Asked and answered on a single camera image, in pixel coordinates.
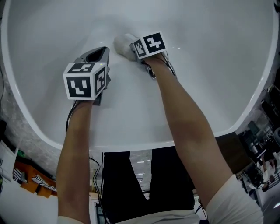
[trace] orange fabric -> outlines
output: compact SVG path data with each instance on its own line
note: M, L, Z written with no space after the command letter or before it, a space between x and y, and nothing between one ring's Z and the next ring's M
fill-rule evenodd
M35 177L36 175L40 175L40 177L42 177L43 180L47 184L56 187L56 183L52 179L46 177L45 175L43 175L42 173L40 173L39 171L34 169L31 165L27 165L25 163L21 163L21 162L16 161L15 164L14 164L14 168L17 168L20 171L23 171L23 172L26 173L26 175L27 175L27 183L23 182L21 184L21 187L26 189L26 190L28 190L28 191L30 191L31 193L34 193L36 191L38 185L39 185L39 184L35 183L33 180L31 180L31 178ZM37 195L44 196L44 197L48 198L52 194L52 192L54 192L54 191L41 186L41 188L40 188L39 192L37 193Z

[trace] gray floor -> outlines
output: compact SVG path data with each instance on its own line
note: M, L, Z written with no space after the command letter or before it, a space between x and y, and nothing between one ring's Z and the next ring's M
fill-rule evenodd
M3 60L1 55L1 67L4 69ZM279 55L276 54L274 65L269 75L265 88L270 86L275 78L275 73L279 67ZM56 167L60 156L60 150L49 146L42 141L37 134L30 127L25 117L23 116L19 106L11 91L9 82L5 71L3 70L4 77L4 95L2 99L2 108L0 111L0 118L7 122L7 130L5 132L8 139L21 150L23 150L34 162L40 165L43 169L52 175L56 175ZM0 91L2 90L2 82L0 81ZM260 110L260 102L266 96L265 92L262 92L256 105L249 113L248 117L238 128L236 133L241 133L247 129L247 124L251 121L258 121L259 125L265 125L268 120ZM91 152L91 157L94 157L98 162L101 162L101 152ZM142 189L148 189L151 182L151 150L136 151L130 154L130 160L133 169L138 175L140 185ZM93 176L93 170L97 168L94 162L90 162L91 176Z

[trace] leg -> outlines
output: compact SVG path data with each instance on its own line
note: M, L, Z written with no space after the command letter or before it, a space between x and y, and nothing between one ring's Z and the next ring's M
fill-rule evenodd
M151 172L150 202L154 212L194 208L194 185L175 147L153 149ZM168 194L171 197L167 204Z
M103 197L111 223L146 215L147 200L130 163L130 152L104 153Z

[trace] white cube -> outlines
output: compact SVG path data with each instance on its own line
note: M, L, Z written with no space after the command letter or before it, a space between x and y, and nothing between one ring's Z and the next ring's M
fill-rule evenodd
M63 73L68 99L95 100L107 85L107 63L70 63Z
M135 41L133 45L139 59L167 51L167 45L162 32L143 36Z

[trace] black pants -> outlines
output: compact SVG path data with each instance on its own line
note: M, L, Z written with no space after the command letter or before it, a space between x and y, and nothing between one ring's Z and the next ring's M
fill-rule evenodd
M151 173L150 199L147 200L130 163L130 152L104 153L101 204L111 223L194 208L194 185L175 147L153 149Z

